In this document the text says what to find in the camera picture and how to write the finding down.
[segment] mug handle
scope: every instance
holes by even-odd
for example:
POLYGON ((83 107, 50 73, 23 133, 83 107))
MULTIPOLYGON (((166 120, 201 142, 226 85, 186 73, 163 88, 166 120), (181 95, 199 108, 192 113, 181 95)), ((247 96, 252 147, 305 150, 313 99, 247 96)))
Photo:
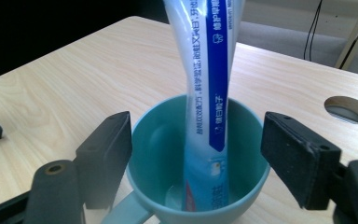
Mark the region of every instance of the mug handle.
POLYGON ((153 212, 141 206, 133 191, 106 215, 102 224, 140 224, 152 216, 153 212))

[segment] table surface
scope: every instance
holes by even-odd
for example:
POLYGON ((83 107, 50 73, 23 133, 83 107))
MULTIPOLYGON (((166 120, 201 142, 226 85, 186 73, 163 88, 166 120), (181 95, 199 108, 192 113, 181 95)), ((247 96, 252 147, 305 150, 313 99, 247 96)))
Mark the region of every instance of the table surface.
MULTIPOLYGON (((171 27, 139 17, 0 76, 0 203, 29 190, 43 164, 72 160, 106 117, 130 111, 133 125, 152 105, 182 93, 186 73, 171 27)), ((324 109, 331 96, 358 100, 356 74, 237 44, 229 96, 261 119, 274 111, 299 120, 341 147, 344 164, 358 159, 358 124, 324 109)), ((130 192, 124 176, 115 203, 130 192)), ((236 223, 332 223, 334 207, 300 209, 271 171, 255 204, 236 223)))

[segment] round hole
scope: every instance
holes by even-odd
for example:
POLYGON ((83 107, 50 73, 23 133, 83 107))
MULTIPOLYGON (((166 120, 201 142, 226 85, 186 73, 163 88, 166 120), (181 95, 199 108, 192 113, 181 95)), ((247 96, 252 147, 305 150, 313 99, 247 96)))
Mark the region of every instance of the round hole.
POLYGON ((324 108, 333 117, 358 124, 358 100, 347 96, 333 96, 324 102, 324 108))
POLYGON ((323 150, 329 150, 329 149, 330 149, 330 147, 327 147, 327 146, 321 146, 321 149, 323 149, 323 150))
POLYGON ((46 168, 45 173, 47 175, 56 175, 64 170, 65 166, 62 164, 53 164, 46 168))

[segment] blue stripe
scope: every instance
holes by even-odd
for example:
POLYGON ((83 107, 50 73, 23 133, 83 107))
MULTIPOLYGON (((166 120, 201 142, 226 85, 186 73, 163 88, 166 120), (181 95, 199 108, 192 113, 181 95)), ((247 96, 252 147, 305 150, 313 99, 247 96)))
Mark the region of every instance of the blue stripe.
POLYGON ((207 8, 209 144, 220 152, 225 147, 228 88, 226 0, 207 0, 207 8))

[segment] dark background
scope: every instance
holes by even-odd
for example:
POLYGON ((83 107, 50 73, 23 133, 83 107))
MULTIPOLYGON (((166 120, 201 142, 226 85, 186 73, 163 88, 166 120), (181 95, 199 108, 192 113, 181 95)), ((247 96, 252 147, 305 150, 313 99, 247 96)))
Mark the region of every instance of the dark background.
POLYGON ((167 22, 162 0, 0 1, 0 75, 129 16, 167 22))

